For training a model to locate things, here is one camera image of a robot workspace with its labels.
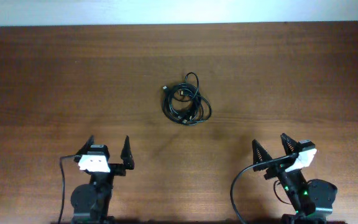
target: white backdrop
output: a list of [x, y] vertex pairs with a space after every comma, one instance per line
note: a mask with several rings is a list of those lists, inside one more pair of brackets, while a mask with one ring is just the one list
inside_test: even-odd
[[358, 20], [358, 0], [0, 0], [0, 26]]

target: cable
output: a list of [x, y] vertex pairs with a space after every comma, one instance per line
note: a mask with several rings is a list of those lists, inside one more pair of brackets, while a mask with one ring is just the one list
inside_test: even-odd
[[274, 194], [276, 195], [277, 199], [281, 202], [283, 202], [284, 204], [287, 204], [287, 205], [292, 205], [291, 203], [288, 203], [288, 202], [284, 202], [277, 194], [277, 191], [276, 191], [276, 183], [279, 182], [279, 180], [276, 180], [274, 183], [273, 183], [273, 191], [274, 191]]
[[291, 156], [284, 156], [284, 157], [280, 157], [277, 159], [272, 159], [270, 161], [265, 161], [265, 162], [260, 162], [260, 163], [256, 163], [256, 164], [252, 164], [251, 166], [248, 166], [246, 168], [244, 168], [242, 171], [240, 171], [240, 173], [238, 173], [236, 175], [236, 177], [234, 178], [233, 182], [231, 183], [231, 187], [230, 187], [230, 201], [231, 201], [231, 205], [233, 206], [234, 212], [236, 213], [236, 215], [239, 217], [240, 222], [242, 224], [248, 224], [240, 215], [239, 211], [237, 210], [236, 204], [234, 203], [234, 198], [233, 198], [233, 189], [234, 189], [234, 185], [236, 184], [237, 179], [247, 170], [257, 167], [257, 166], [262, 166], [262, 165], [266, 165], [269, 163], [274, 163], [280, 159], [285, 159], [286, 157], [291, 157]]
[[[189, 75], [194, 75], [197, 80], [197, 86], [194, 86], [187, 82], [187, 78]], [[195, 125], [201, 122], [204, 122], [208, 120], [212, 115], [212, 108], [209, 104], [208, 100], [201, 96], [200, 93], [200, 82], [198, 80], [197, 75], [194, 72], [187, 73], [185, 77], [185, 82], [180, 83], [169, 89], [168, 87], [163, 87], [163, 90], [165, 92], [165, 98], [162, 102], [162, 111], [164, 115], [170, 119], [171, 121], [182, 124], [186, 126]], [[178, 99], [175, 96], [175, 93], [180, 93], [180, 96], [182, 96], [181, 99]], [[191, 102], [191, 104], [181, 110], [176, 110], [172, 106], [172, 100], [177, 100], [179, 102]], [[206, 105], [208, 106], [209, 113], [204, 118], [204, 107], [201, 104], [201, 102], [204, 101]]]
[[59, 219], [57, 221], [57, 224], [60, 224], [60, 221], [62, 220], [63, 209], [64, 209], [64, 206], [65, 206], [65, 173], [63, 171], [62, 160], [69, 159], [69, 158], [74, 158], [76, 156], [78, 156], [78, 155], [62, 156], [60, 158], [60, 160], [59, 160], [60, 171], [62, 172], [62, 207], [60, 208], [60, 215], [59, 215]]

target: wooden table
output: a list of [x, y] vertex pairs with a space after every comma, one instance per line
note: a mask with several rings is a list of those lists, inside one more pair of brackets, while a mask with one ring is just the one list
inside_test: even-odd
[[[193, 127], [160, 109], [162, 87], [187, 72], [213, 108]], [[55, 222], [58, 158], [91, 134], [111, 162], [131, 138], [136, 168], [115, 178], [109, 214], [236, 219], [229, 188], [251, 141], [282, 156], [281, 133], [316, 144], [305, 177], [338, 187], [330, 220], [358, 223], [358, 22], [0, 27], [0, 223]], [[89, 176], [64, 166], [70, 198]], [[244, 217], [294, 212], [272, 184], [261, 172], [237, 183]]]

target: black cable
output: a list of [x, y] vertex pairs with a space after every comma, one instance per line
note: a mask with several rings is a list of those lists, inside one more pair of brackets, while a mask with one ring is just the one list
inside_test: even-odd
[[62, 215], [63, 215], [63, 209], [65, 206], [65, 173], [63, 171], [63, 165], [62, 165], [62, 160], [64, 159], [69, 159], [69, 158], [74, 158], [78, 155], [71, 155], [71, 156], [62, 156], [59, 160], [59, 166], [60, 166], [60, 171], [62, 172], [62, 207], [60, 208], [60, 215], [59, 215], [59, 219], [57, 221], [57, 224], [60, 224], [60, 221], [62, 220]]
[[236, 215], [239, 217], [240, 219], [240, 222], [242, 224], [248, 224], [240, 215], [239, 211], [237, 210], [237, 207], [236, 207], [236, 204], [234, 203], [234, 198], [233, 198], [233, 189], [234, 189], [234, 185], [236, 184], [236, 181], [237, 179], [247, 170], [251, 169], [251, 168], [254, 168], [254, 167], [257, 167], [257, 166], [261, 166], [261, 165], [266, 165], [266, 164], [269, 164], [271, 162], [275, 162], [277, 160], [280, 160], [280, 159], [284, 159], [285, 157], [280, 157], [280, 158], [277, 158], [277, 159], [272, 159], [271, 161], [265, 161], [265, 162], [260, 162], [260, 163], [257, 163], [257, 164], [253, 164], [251, 166], [248, 166], [246, 168], [244, 168], [242, 171], [240, 171], [240, 173], [238, 173], [236, 175], [236, 177], [234, 178], [233, 182], [231, 183], [231, 187], [230, 187], [230, 201], [231, 201], [231, 205], [233, 206], [233, 209], [234, 209], [234, 212], [236, 213]]
[[292, 205], [291, 203], [288, 203], [288, 202], [284, 202], [277, 194], [277, 191], [276, 191], [276, 184], [277, 182], [279, 182], [279, 180], [276, 180], [274, 183], [273, 183], [273, 191], [274, 191], [274, 194], [276, 195], [277, 199], [281, 202], [283, 202], [284, 204], [287, 204], [287, 205]]
[[[189, 75], [194, 75], [197, 80], [197, 86], [194, 86], [187, 82], [187, 78]], [[204, 122], [208, 120], [212, 115], [212, 108], [209, 104], [208, 100], [201, 96], [200, 93], [200, 82], [198, 80], [197, 75], [194, 72], [187, 73], [185, 77], [185, 82], [175, 85], [172, 88], [163, 87], [165, 92], [165, 98], [162, 102], [162, 111], [164, 115], [170, 119], [171, 121], [182, 124], [186, 126], [191, 126], [198, 124], [200, 122]], [[182, 98], [178, 99], [175, 96], [175, 93], [180, 93]], [[172, 106], [172, 100], [177, 100], [179, 102], [191, 102], [189, 107], [181, 110], [176, 110]], [[208, 106], [209, 113], [204, 118], [204, 107], [201, 102], [204, 101]]]

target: white plastic part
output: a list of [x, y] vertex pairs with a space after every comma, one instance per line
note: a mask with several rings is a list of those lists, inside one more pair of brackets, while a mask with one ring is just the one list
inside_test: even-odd
[[82, 155], [78, 165], [80, 170], [89, 172], [110, 172], [106, 156]]
[[291, 172], [296, 169], [302, 169], [308, 167], [313, 161], [314, 155], [316, 155], [317, 149], [309, 149], [305, 152], [299, 152], [298, 158], [295, 159], [295, 162], [292, 166], [285, 169], [285, 172]]

